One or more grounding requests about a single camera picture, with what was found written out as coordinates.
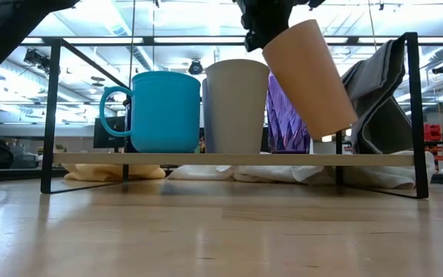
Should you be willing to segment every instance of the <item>wooden shelf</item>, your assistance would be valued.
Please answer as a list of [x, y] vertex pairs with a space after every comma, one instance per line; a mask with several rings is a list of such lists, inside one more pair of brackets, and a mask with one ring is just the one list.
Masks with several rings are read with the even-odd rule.
[[55, 153], [54, 163], [123, 165], [413, 166], [413, 155]]

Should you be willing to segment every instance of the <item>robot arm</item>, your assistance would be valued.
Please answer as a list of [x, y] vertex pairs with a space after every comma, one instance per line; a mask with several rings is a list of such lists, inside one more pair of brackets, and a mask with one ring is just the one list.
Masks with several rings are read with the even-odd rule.
[[245, 48], [248, 52], [264, 48], [288, 28], [294, 5], [316, 8], [325, 0], [233, 0], [242, 11], [241, 23], [248, 30]]

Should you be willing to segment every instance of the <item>blue mug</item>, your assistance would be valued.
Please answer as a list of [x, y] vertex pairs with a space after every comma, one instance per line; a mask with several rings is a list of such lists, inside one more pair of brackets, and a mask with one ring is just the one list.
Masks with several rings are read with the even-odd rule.
[[[144, 72], [132, 79], [132, 88], [105, 88], [100, 99], [100, 120], [105, 130], [113, 136], [130, 135], [139, 152], [193, 152], [199, 141], [201, 83], [177, 72]], [[131, 130], [114, 131], [105, 121], [105, 101], [114, 92], [132, 98]]]

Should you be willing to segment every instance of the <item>computer monitor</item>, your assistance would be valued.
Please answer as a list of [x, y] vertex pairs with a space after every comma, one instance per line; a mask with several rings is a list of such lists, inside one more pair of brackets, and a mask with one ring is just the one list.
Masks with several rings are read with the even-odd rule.
[[[106, 118], [108, 125], [115, 131], [123, 132], [125, 117], [116, 116]], [[113, 149], [124, 146], [124, 138], [114, 137], [105, 131], [104, 126], [99, 118], [95, 119], [95, 129], [93, 132], [93, 148], [94, 149]]]

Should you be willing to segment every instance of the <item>beige cloth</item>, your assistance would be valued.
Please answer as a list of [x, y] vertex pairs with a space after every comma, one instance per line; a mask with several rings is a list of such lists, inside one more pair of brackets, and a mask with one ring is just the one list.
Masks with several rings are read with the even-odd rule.
[[[62, 165], [69, 171], [66, 180], [111, 182], [122, 180], [122, 165]], [[159, 165], [130, 165], [129, 179], [162, 179], [165, 171]]]

